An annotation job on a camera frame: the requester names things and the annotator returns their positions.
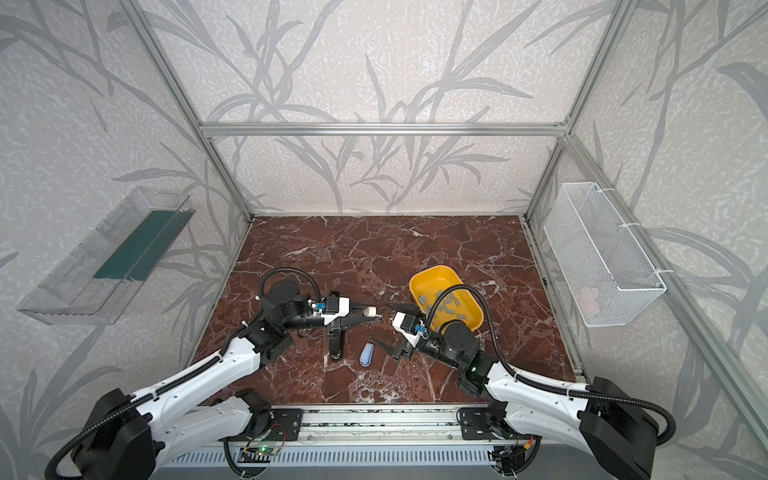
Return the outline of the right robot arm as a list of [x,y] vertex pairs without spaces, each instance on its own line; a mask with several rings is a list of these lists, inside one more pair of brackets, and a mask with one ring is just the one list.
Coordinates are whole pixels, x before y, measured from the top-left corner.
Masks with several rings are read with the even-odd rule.
[[432,330],[414,304],[395,304],[392,326],[402,335],[388,354],[408,358],[418,352],[455,369],[466,393],[486,395],[489,427],[499,436],[531,435],[556,440],[592,455],[617,479],[648,479],[657,447],[676,432],[665,408],[629,397],[615,383],[597,377],[573,383],[516,369],[485,353],[460,320]]

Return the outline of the light blue stapler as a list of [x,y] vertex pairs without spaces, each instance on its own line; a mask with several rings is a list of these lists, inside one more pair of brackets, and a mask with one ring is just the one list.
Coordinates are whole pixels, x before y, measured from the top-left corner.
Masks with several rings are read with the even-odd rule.
[[363,347],[363,350],[359,357],[359,363],[363,368],[368,368],[372,364],[375,346],[373,343],[368,342]]

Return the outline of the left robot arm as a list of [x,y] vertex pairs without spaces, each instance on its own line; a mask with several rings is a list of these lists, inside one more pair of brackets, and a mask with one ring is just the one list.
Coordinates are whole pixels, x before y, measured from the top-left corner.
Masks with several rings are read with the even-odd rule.
[[330,349],[338,353],[346,329],[374,322],[375,307],[338,292],[322,296],[314,278],[300,270],[281,273],[303,277],[312,291],[303,294],[289,279],[258,287],[260,309],[233,331],[221,348],[203,360],[149,387],[103,395],[85,426],[57,451],[44,470],[59,479],[59,464],[70,458],[80,479],[148,479],[164,464],[207,443],[242,434],[269,407],[254,392],[240,393],[218,407],[197,405],[237,380],[279,358],[293,343],[292,331],[323,328]]

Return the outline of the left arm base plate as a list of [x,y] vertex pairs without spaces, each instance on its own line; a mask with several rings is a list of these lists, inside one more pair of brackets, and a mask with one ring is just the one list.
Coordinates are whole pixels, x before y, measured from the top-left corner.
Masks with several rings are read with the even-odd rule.
[[245,430],[233,437],[233,440],[295,442],[299,437],[303,414],[300,408],[280,408],[257,413]]

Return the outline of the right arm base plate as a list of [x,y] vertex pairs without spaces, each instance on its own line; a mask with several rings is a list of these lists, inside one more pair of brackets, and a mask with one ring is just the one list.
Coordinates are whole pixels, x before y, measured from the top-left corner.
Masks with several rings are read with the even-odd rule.
[[463,407],[457,411],[456,420],[463,440],[522,440],[520,434],[504,421],[492,416],[486,407]]

